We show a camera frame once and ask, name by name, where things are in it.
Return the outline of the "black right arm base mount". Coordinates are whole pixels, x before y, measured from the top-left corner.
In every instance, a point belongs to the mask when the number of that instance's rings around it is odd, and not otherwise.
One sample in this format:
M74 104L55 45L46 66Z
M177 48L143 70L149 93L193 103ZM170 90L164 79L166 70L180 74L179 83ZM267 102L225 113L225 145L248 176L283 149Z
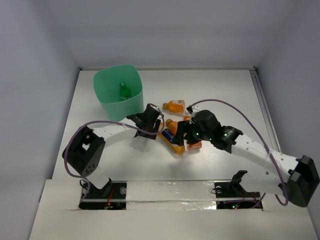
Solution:
M246 191L241 185L242 178L248 172L239 170L231 180L214 183L211 193L216 197L217 210L263 209L261 194Z

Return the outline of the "clear plastic water bottle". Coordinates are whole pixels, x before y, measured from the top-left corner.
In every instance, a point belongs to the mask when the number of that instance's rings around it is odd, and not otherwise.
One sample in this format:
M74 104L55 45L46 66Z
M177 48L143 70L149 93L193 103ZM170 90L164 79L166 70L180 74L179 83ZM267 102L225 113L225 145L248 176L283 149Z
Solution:
M148 152L152 148L153 144L155 143L154 139L136 136L131 139L130 146L140 152Z

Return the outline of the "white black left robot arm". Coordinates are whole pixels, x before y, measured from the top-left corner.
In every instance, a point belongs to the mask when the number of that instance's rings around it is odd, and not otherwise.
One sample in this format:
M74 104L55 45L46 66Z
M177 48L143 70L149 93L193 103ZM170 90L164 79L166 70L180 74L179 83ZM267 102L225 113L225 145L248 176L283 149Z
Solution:
M107 182L88 179L94 172L99 172L103 178L106 177L99 169L99 162L106 147L135 137L154 140L164 129L160 126L164 122L164 114L160 108L149 103L144 112L128 115L120 121L93 120L80 126L62 152L66 172L86 183L80 201L82 202L92 189L101 198L108 196L112 191L110 178Z

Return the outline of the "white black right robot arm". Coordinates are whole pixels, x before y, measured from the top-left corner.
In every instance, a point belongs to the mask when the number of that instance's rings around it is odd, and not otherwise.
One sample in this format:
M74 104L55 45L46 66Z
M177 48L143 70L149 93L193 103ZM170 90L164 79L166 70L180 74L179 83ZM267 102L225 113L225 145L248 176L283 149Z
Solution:
M289 156L251 139L241 130L221 125L209 110L200 110L190 120L177 124L175 143L210 142L225 151L264 168L264 174L254 179L248 170L239 170L228 183L235 196L246 192L263 192L284 196L290 203L305 208L320 184L314 160L306 155Z

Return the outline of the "green plastic bottle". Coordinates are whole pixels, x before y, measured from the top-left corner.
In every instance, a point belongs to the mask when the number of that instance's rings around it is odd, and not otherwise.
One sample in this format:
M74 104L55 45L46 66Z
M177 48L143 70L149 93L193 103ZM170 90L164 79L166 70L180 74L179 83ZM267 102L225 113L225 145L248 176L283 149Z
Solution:
M121 82L119 84L119 96L121 101L128 100L132 98L132 92L129 87L127 87L127 84L125 82Z

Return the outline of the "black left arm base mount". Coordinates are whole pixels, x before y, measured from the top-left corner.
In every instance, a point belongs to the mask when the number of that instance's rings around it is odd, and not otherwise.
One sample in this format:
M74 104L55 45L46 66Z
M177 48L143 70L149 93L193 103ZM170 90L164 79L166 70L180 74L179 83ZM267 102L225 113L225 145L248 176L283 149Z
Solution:
M125 210L127 206L127 182L110 181L105 186L106 194L96 188L93 184L88 190L88 183L80 180L81 186L80 202L81 210Z

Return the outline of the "yellow blue milk tea bottle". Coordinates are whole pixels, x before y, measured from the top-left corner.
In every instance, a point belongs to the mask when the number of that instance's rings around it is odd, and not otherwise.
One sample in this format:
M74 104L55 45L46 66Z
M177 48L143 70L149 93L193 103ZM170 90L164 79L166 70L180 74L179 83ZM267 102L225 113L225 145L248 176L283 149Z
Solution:
M179 155L181 158L186 158L188 153L186 151L185 146L180 146L174 143L175 135L166 127L164 127L163 123L160 123L159 130L163 130L161 133L158 134L160 139L170 148L173 154Z

